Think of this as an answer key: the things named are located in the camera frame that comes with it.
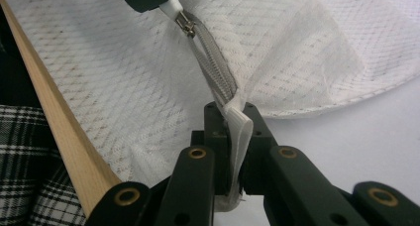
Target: brass ring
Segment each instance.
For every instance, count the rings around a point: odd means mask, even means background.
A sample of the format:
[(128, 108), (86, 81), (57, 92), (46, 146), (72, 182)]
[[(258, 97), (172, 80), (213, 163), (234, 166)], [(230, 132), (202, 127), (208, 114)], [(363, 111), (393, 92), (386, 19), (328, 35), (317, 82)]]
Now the brass ring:
[[(123, 196), (124, 193), (132, 193), (132, 196), (127, 199), (121, 198), (121, 196)], [(140, 192), (136, 188), (129, 187), (129, 188), (123, 188), (120, 191), (118, 191), (118, 193), (114, 197), (114, 201), (117, 205), (128, 206), (136, 202), (139, 198), (140, 198)]]
[(281, 148), (278, 153), (287, 159), (294, 159), (297, 157), (296, 151), (286, 147)]
[(202, 159), (206, 156), (206, 151), (204, 151), (203, 149), (192, 149), (189, 151), (188, 155), (192, 158), (192, 159)]
[[(387, 197), (389, 197), (389, 199), (380, 198), (376, 195), (377, 193), (383, 193)], [(376, 187), (370, 188), (369, 191), (368, 191), (368, 195), (380, 204), (383, 204), (383, 205), (386, 205), (386, 206), (389, 206), (389, 207), (394, 207), (394, 206), (398, 205), (398, 199), (393, 194), (391, 194), (390, 192), (388, 192), (384, 189), (376, 188)]]

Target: zipper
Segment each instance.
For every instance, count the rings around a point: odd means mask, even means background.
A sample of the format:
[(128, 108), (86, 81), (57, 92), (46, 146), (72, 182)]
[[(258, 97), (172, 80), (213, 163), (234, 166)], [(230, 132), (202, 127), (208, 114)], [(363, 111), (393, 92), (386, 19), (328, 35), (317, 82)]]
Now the zipper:
[(185, 11), (178, 14), (175, 22), (188, 37), (216, 102), (224, 106), (234, 98), (238, 86), (213, 36), (197, 17)]

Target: zipper teeth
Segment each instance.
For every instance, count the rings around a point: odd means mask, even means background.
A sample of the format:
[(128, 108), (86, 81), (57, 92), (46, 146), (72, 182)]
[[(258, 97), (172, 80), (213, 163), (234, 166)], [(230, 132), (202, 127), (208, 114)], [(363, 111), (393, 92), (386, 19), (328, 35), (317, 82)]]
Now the zipper teeth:
[(188, 13), (187, 16), (195, 23), (193, 31), (198, 37), (204, 53), (198, 49), (191, 36), (189, 36), (190, 45), (215, 99), (223, 106), (235, 95), (238, 88), (235, 78), (210, 32), (195, 16)]

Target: black and white plaid cloth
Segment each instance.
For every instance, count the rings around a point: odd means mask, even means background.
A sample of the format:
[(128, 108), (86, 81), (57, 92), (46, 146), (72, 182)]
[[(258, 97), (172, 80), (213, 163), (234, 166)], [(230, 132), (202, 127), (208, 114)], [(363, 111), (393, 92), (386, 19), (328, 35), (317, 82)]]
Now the black and white plaid cloth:
[(41, 108), (0, 105), (0, 225), (83, 225)]

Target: mesh pattern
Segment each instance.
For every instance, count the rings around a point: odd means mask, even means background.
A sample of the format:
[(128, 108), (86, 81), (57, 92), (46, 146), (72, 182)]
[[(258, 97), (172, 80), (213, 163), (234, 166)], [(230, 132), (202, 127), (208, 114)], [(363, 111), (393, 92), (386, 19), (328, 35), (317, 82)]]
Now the mesh pattern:
[[(8, 2), (113, 171), (148, 185), (168, 176), (212, 100), (176, 24), (123, 0)], [(265, 116), (323, 113), (420, 70), (420, 0), (181, 2)]]

